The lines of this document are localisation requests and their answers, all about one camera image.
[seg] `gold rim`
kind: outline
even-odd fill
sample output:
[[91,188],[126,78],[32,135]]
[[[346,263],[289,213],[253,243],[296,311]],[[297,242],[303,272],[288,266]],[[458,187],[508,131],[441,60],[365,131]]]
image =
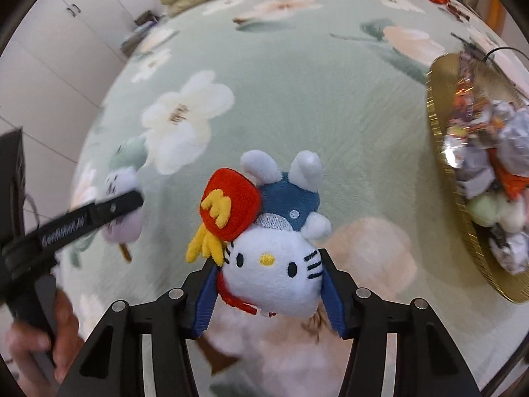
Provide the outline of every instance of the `gold rim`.
[[[481,61],[475,60],[472,64],[475,71],[475,85],[482,88],[487,96],[491,99],[514,101],[517,107],[524,105],[516,89],[502,76]],[[459,230],[463,241],[478,270],[504,298],[513,303],[524,303],[529,300],[529,270],[512,276],[499,266],[490,250],[486,232],[475,227],[472,222],[465,207],[465,198],[459,192],[454,170],[443,159],[444,133],[441,127],[447,126],[451,115],[458,77],[458,54],[447,54],[437,58],[427,75],[427,110],[437,161],[442,167],[445,176],[443,179],[449,184],[457,206]]]

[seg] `flower center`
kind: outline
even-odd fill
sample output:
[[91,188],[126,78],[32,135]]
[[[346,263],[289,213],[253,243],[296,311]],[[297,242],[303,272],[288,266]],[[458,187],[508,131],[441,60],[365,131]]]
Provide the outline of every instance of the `flower center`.
[[169,115],[169,121],[173,122],[175,125],[179,124],[180,122],[187,120],[187,118],[183,115],[187,112],[189,112],[189,107],[187,107],[185,104],[179,104]]

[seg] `yellow nose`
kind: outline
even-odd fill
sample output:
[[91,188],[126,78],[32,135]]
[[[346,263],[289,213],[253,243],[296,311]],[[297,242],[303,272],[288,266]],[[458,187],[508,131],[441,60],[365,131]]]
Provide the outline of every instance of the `yellow nose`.
[[275,257],[269,252],[265,252],[259,259],[259,262],[264,266],[271,266],[274,261],[276,261]]

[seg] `white wardrobe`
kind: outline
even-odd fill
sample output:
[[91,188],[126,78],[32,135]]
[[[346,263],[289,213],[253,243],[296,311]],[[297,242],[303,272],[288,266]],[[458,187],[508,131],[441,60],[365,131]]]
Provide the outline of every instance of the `white wardrobe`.
[[[126,63],[120,44],[157,0],[38,0],[0,57],[0,133],[24,127],[41,221],[67,210],[84,138]],[[25,213],[26,227],[34,217]]]

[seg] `brown stick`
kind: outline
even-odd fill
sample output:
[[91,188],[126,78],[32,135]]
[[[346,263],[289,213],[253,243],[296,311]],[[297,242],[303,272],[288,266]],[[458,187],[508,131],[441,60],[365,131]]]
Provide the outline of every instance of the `brown stick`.
[[123,255],[123,258],[125,258],[125,261],[131,262],[132,257],[131,257],[131,253],[129,252],[129,248],[127,248],[127,245],[124,243],[120,243],[119,246],[120,246],[121,255]]

